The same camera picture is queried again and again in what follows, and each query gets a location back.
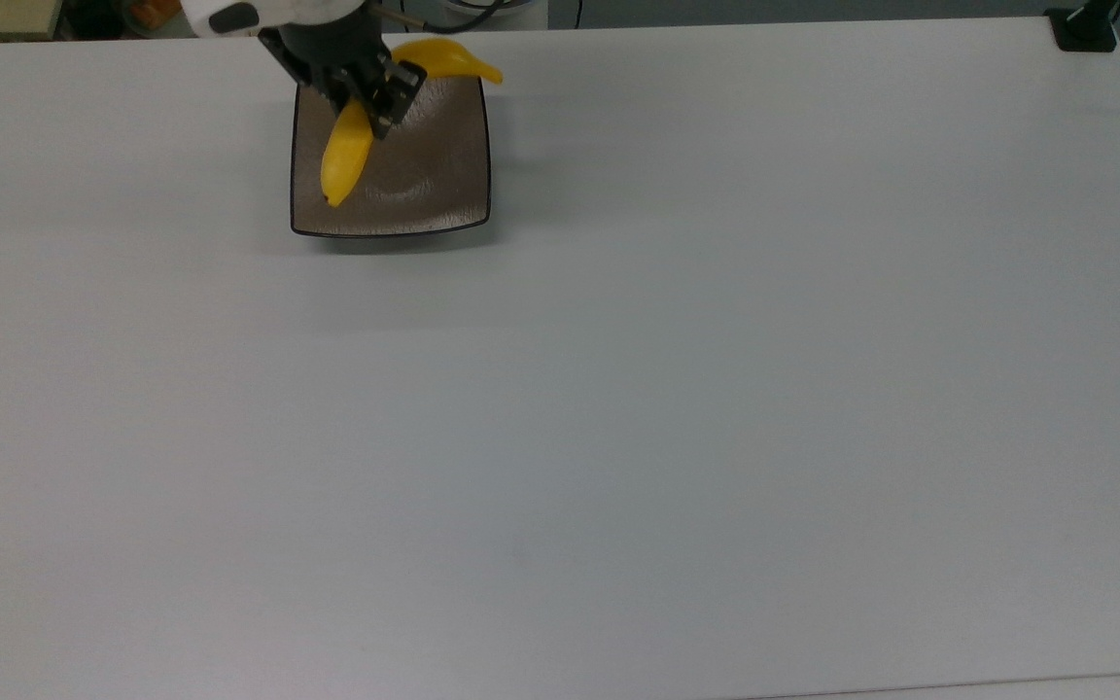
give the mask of toy banana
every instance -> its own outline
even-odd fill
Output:
[[[450,39],[421,39],[396,46],[392,52],[393,62],[409,62],[422,66],[427,78],[473,76],[489,80],[494,84],[504,81],[497,67],[480,62],[464,46]],[[351,101],[339,112],[335,128],[330,130],[328,146],[323,152],[323,195],[329,205],[338,207],[361,179],[365,159],[374,134],[365,109]]]

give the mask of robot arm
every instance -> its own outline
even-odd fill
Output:
[[[198,36],[301,24],[320,26],[356,11],[365,0],[184,0],[184,15]]]
[[[338,114],[365,108],[374,137],[386,137],[412,106],[426,71],[392,62],[383,44],[379,0],[181,0],[198,36],[256,30],[258,39],[297,81]]]

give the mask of white table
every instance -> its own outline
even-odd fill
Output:
[[[492,223],[356,245],[254,40],[0,46],[0,699],[1120,673],[1120,49],[467,44]]]

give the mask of square plate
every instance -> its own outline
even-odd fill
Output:
[[[491,216],[491,146],[479,78],[426,81],[404,121],[371,148],[355,189],[333,208],[319,172],[335,119],[320,94],[298,88],[292,231],[365,239],[455,231]]]

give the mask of plate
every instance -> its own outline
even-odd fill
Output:
[[[352,194],[330,207],[319,174],[335,116],[318,92],[298,88],[292,231],[367,239],[457,231],[491,217],[491,141],[479,78],[426,81],[404,121],[370,149]]]

